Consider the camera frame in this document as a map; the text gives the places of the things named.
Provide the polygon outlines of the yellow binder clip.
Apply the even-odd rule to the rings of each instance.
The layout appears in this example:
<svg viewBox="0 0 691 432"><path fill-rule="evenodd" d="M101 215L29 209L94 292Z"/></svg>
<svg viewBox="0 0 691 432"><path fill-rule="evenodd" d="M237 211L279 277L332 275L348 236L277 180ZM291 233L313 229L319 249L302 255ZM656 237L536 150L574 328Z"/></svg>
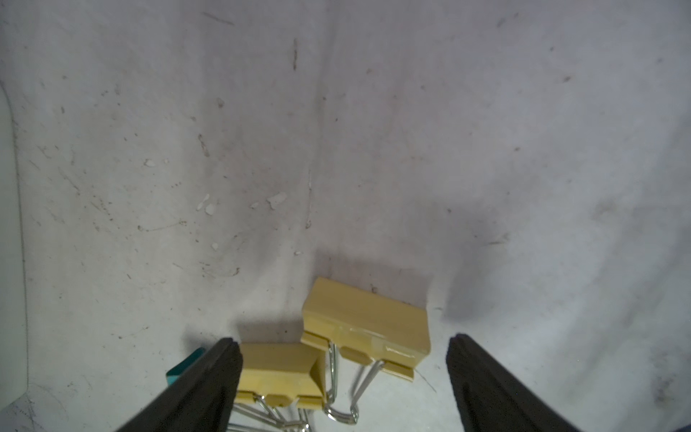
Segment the yellow binder clip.
<svg viewBox="0 0 691 432"><path fill-rule="evenodd" d="M313 431L327 403L326 355L302 343L242 343L233 412L275 431Z"/></svg>
<svg viewBox="0 0 691 432"><path fill-rule="evenodd" d="M415 369L431 353L425 310L321 276L302 306L302 327L302 344L327 355L330 388L323 412L346 425L358 423L358 403L377 374L412 382ZM341 358L369 368L348 412L335 409Z"/></svg>

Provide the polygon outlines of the teal binder clip upper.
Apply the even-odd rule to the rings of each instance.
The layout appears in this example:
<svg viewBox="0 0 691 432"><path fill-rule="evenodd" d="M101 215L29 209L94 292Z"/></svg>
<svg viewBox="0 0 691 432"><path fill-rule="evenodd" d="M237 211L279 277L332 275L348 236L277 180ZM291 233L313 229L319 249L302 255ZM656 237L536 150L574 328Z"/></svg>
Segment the teal binder clip upper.
<svg viewBox="0 0 691 432"><path fill-rule="evenodd" d="M167 385L171 386L185 371L196 363L206 353L204 347L198 347L194 352L187 356L183 361L175 365L166 372Z"/></svg>

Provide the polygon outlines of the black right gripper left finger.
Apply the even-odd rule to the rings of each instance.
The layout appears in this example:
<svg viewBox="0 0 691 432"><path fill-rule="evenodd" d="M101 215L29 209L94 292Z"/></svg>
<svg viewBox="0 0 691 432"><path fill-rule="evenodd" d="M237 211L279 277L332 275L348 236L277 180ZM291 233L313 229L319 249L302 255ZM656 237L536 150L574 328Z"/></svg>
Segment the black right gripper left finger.
<svg viewBox="0 0 691 432"><path fill-rule="evenodd" d="M227 430L242 365L239 343L219 340L120 430Z"/></svg>

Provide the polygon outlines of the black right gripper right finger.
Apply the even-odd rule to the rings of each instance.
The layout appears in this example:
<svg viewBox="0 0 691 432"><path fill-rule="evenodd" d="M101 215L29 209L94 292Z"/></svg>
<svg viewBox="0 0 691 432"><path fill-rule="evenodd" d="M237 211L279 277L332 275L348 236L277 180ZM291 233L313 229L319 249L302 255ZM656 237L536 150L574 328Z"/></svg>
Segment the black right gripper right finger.
<svg viewBox="0 0 691 432"><path fill-rule="evenodd" d="M466 431L575 431L466 334L450 338L446 366Z"/></svg>

